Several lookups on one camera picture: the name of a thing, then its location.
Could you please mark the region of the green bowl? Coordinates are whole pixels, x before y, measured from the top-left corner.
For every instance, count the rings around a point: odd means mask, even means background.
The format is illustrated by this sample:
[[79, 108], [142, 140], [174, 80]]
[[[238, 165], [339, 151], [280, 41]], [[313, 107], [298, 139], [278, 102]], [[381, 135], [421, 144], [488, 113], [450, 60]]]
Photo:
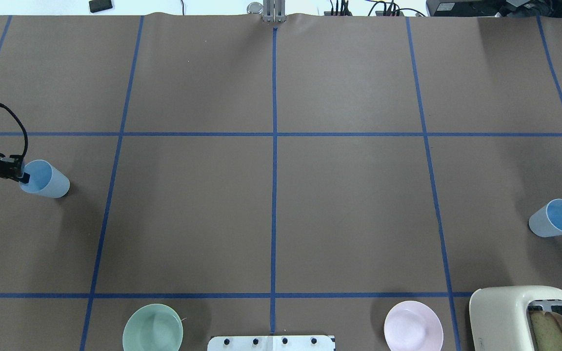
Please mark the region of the green bowl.
[[173, 308], [149, 304], [135, 311], [122, 333], [125, 351], [178, 351], [183, 342], [183, 322]]

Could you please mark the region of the aluminium frame post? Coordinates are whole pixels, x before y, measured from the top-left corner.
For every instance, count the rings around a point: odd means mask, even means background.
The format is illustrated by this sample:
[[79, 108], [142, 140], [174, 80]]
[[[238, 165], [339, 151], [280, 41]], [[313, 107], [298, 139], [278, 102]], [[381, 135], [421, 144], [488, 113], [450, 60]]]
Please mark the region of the aluminium frame post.
[[285, 0], [263, 0], [261, 18], [264, 22], [283, 23], [287, 20]]

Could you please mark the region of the toast slice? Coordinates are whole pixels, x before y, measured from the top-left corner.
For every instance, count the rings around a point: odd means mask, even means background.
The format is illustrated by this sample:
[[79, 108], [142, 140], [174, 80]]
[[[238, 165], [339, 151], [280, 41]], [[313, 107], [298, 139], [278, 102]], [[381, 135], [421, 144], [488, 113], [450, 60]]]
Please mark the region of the toast slice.
[[529, 311], [536, 351], [562, 351], [562, 315], [549, 311]]

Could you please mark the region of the pink bowl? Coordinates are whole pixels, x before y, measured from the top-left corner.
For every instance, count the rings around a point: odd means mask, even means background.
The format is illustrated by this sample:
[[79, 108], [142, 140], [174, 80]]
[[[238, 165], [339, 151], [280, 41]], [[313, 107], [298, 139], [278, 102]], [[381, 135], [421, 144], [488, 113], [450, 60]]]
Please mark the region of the pink bowl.
[[408, 300], [390, 309], [383, 323], [383, 335], [391, 351], [441, 351], [443, 325], [426, 304]]

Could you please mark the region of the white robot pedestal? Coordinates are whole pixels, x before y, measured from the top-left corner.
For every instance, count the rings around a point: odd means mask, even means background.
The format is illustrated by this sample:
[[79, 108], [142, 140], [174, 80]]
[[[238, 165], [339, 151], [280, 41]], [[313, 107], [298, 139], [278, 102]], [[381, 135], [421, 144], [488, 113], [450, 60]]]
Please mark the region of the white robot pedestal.
[[209, 340], [208, 351], [335, 351], [334, 336], [257, 335], [218, 336]]

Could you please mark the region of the black power strip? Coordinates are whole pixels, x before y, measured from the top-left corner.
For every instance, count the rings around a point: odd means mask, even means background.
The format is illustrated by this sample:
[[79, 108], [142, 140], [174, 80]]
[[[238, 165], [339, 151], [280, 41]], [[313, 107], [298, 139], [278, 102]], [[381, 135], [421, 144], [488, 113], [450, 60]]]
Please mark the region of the black power strip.
[[349, 0], [330, 0], [330, 10], [324, 11], [324, 16], [330, 17], [345, 17], [352, 16], [352, 11], [349, 9]]

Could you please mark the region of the light blue cup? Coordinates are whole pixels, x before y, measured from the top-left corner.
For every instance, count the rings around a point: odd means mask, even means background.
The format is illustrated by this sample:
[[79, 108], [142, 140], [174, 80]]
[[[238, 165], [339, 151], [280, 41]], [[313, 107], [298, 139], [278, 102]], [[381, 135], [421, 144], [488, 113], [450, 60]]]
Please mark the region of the light blue cup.
[[29, 175], [28, 182], [20, 182], [19, 187], [25, 193], [48, 198], [61, 198], [71, 188], [69, 178], [45, 160], [34, 160], [27, 163], [24, 173]]
[[562, 235], [562, 198], [548, 202], [533, 213], [528, 220], [529, 229], [538, 237], [558, 237]]

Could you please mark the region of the small black square device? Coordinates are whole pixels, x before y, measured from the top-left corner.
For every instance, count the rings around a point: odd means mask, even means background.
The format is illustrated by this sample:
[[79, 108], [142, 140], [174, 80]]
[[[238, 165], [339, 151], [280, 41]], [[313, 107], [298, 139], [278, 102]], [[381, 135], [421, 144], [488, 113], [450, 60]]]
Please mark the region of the small black square device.
[[88, 2], [91, 14], [100, 13], [113, 8], [112, 0], [90, 0]]

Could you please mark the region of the cream toaster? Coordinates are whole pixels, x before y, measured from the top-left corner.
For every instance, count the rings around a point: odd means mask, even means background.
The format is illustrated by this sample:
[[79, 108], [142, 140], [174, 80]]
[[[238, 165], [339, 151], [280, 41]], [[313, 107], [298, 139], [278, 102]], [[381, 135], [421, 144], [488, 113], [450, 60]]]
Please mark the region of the cream toaster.
[[529, 311], [562, 315], [562, 290], [544, 285], [478, 289], [469, 301], [476, 351], [535, 351]]

